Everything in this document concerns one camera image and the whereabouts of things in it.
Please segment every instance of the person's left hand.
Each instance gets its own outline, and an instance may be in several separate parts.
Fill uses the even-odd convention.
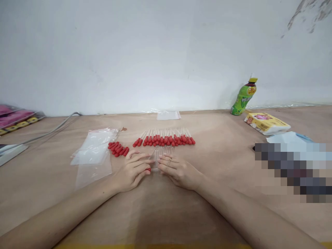
[[[139,154],[136,157],[132,157],[134,154],[139,154],[138,150],[131,150],[128,152],[125,164],[122,166],[112,177],[113,183],[116,185],[118,192],[126,192],[137,187],[141,179],[150,175],[151,172],[148,170],[149,164],[154,163],[154,160],[148,160],[150,154]]]

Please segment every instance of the person's right hand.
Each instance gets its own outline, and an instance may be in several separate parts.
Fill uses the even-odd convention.
[[[166,174],[172,182],[179,187],[189,190],[197,190],[201,184],[203,174],[195,169],[186,160],[176,158],[172,155],[164,154],[159,156],[158,168]]]

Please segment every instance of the white wall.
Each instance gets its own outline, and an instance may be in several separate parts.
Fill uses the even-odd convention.
[[[302,11],[288,30],[300,3],[2,0],[0,102],[49,116],[224,109],[254,72],[251,106],[326,103],[332,15],[310,33],[317,13]]]

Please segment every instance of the forearm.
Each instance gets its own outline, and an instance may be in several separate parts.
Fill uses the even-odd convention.
[[[253,248],[323,248],[309,235],[244,194],[203,177],[197,192]]]
[[[46,209],[0,237],[0,245],[10,248],[52,248],[102,203],[118,193],[112,176],[104,177],[70,198]]]

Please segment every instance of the hand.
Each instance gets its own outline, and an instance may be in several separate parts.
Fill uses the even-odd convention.
[[[201,184],[203,174],[195,169],[186,160],[176,158],[172,155],[164,154],[159,156],[158,168],[166,174],[172,182],[179,187],[189,190],[197,190]]]
[[[128,152],[125,164],[121,167],[113,176],[113,182],[119,192],[126,192],[137,187],[141,179],[150,175],[148,170],[149,164],[154,163],[154,160],[148,160],[143,158],[149,157],[150,154],[139,154],[136,157],[132,157],[133,154],[139,154],[138,150],[131,150]]]

